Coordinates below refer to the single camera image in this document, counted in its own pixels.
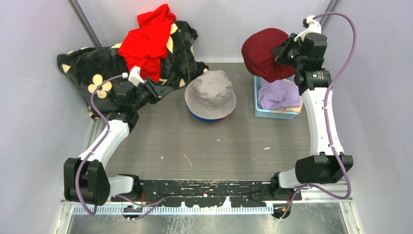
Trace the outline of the beige bucket hat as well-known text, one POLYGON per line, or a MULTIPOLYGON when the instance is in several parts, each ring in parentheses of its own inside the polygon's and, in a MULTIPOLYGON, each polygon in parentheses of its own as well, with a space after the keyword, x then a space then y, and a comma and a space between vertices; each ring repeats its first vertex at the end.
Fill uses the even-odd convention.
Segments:
POLYGON ((302 108, 303 108, 303 101, 301 100, 300 105, 298 107, 287 107, 287 108, 277 109, 276 111, 301 113, 302 108))

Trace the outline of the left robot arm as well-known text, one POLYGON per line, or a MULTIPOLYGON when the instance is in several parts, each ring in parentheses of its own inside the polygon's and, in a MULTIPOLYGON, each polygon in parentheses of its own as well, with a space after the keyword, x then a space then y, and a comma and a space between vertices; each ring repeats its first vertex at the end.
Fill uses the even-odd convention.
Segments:
POLYGON ((110 197, 124 195, 137 201, 142 187, 137 175, 120 174, 108 177, 109 159, 119 144, 132 132, 139 119, 138 110, 156 104, 174 89, 147 78, 141 83, 122 81, 115 89, 118 106, 108 117, 98 109, 106 127, 93 144, 77 158, 68 158, 63 165, 64 197, 83 206, 102 206, 110 197))

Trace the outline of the blue bucket hat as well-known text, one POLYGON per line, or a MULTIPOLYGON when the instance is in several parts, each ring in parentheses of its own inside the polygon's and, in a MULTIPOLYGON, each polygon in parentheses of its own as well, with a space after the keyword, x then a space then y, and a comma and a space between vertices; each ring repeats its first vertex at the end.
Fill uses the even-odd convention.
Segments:
POLYGON ((205 119, 205 118, 201 118, 201 117, 195 115, 191 110, 188 110, 188 111, 196 120, 199 120, 199 121, 204 122, 204 123, 216 123, 216 121, 221 119, 221 118, 219 118, 219 119, 205 119))

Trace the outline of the dark red hat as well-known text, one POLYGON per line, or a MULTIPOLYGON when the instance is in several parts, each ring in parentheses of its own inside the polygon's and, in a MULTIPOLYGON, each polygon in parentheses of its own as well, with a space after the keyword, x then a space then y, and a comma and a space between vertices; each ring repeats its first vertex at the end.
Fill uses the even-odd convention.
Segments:
POLYGON ((241 48, 246 69, 270 83, 293 76, 294 68, 276 62, 273 54, 273 49, 287 39, 288 35, 277 28, 266 28, 251 35, 241 48))

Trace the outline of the light blue plastic basket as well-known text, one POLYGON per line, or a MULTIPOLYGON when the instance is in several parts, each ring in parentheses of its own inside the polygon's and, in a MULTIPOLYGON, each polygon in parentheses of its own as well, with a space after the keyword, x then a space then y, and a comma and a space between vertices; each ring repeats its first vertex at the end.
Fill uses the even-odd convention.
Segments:
POLYGON ((255 117, 274 118, 274 119, 293 119, 300 112, 293 111, 279 111, 279 110, 265 110, 258 104, 258 91, 261 87, 261 78, 254 77, 254 115, 255 117))

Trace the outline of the lilac bucket hat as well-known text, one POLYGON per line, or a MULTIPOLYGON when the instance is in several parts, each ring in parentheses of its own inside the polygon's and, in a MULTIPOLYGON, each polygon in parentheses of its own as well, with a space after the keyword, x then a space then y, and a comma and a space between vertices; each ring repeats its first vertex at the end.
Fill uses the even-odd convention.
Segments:
POLYGON ((295 83, 280 79, 268 82, 260 78, 257 103, 265 110, 280 110, 301 107, 301 97, 295 83))

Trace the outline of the grey bucket hat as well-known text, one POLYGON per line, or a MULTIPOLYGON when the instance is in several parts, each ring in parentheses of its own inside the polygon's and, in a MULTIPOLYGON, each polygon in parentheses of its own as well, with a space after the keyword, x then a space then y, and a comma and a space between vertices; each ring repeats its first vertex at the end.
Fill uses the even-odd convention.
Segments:
POLYGON ((223 70, 206 71, 185 89, 186 106, 205 119, 219 119, 235 109, 237 97, 229 76, 223 70))

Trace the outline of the red bucket hat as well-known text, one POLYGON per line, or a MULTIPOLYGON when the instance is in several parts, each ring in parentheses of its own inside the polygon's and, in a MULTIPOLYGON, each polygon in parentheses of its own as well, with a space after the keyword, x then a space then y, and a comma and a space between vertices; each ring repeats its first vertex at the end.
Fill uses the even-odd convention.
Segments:
POLYGON ((222 122, 224 119, 226 119, 226 117, 219 119, 216 123, 222 122))

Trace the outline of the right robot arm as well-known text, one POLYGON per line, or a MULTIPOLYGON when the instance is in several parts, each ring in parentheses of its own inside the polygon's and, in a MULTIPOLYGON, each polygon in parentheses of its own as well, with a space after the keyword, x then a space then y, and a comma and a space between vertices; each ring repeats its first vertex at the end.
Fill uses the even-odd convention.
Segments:
POLYGON ((289 189, 349 182, 353 157, 346 155, 338 138, 332 110, 333 79, 323 67, 327 37, 308 33, 303 38, 292 33, 273 49, 276 62, 294 68, 294 82, 307 112, 310 130, 309 156, 297 160, 289 171, 275 173, 270 193, 283 200, 289 189))

